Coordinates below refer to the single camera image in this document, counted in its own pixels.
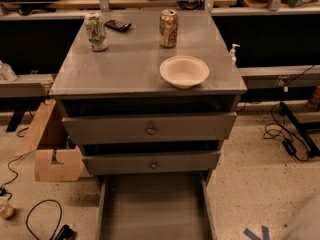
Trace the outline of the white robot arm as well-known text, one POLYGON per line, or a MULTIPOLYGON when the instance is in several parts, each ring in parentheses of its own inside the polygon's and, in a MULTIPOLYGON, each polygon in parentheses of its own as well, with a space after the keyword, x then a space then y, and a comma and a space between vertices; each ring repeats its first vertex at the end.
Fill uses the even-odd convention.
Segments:
POLYGON ((320 240, 320 195, 299 211, 282 240, 320 240))

